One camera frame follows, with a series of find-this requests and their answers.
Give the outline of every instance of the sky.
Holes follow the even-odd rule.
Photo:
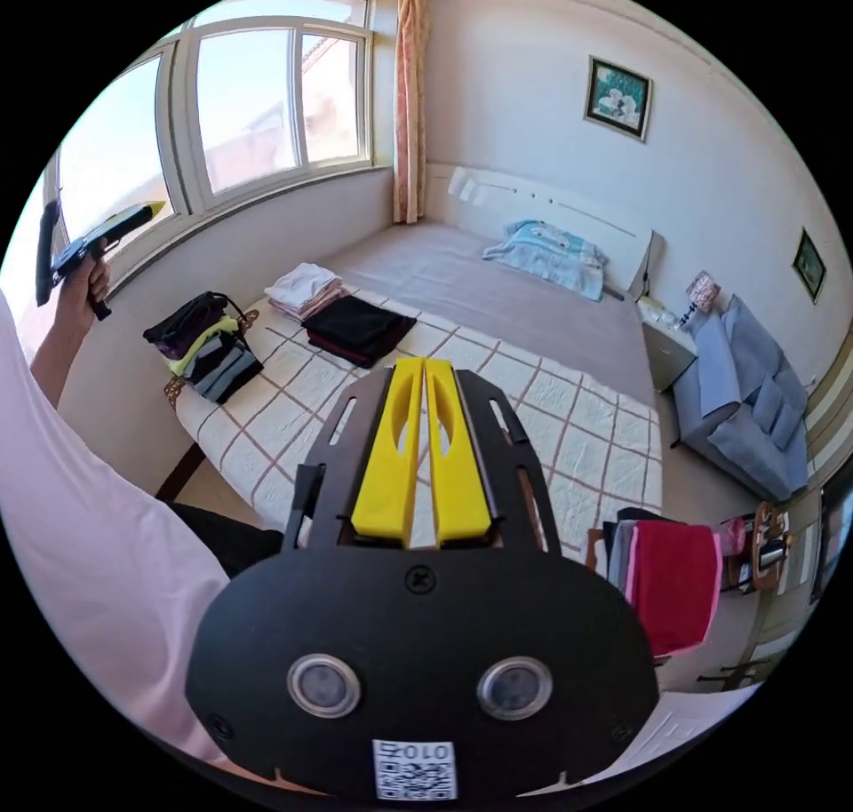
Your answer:
[[[216,4],[200,13],[195,25],[276,15],[355,23],[363,18],[350,4],[332,1],[243,0]],[[238,136],[279,101],[284,101],[287,113],[288,34],[286,29],[252,30],[202,41],[197,91],[206,147]],[[155,131],[159,60],[143,63],[109,85],[62,141],[62,210],[72,240],[86,234],[104,211],[160,172]],[[40,177],[34,183],[0,267],[0,290],[16,320],[35,296],[43,181]]]

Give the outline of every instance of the white headboard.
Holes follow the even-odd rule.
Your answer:
[[[651,228],[569,190],[444,163],[426,165],[426,217],[496,242],[510,223],[551,223],[599,247],[610,259],[607,283],[630,293],[639,293],[652,244]]]

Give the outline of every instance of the lamp shade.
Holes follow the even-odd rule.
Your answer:
[[[700,312],[708,314],[720,290],[720,286],[703,270],[690,283],[687,289],[687,296],[690,297],[690,302]]]

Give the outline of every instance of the black pants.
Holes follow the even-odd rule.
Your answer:
[[[282,550],[283,535],[186,504],[166,504],[213,552],[229,578]]]

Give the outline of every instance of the bedside lamp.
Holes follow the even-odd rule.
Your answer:
[[[705,270],[702,270],[687,288],[687,296],[690,297],[690,308],[684,313],[684,316],[678,322],[679,329],[687,323],[690,316],[697,309],[700,312],[709,314],[711,312],[713,302],[719,296],[720,291],[720,286]]]

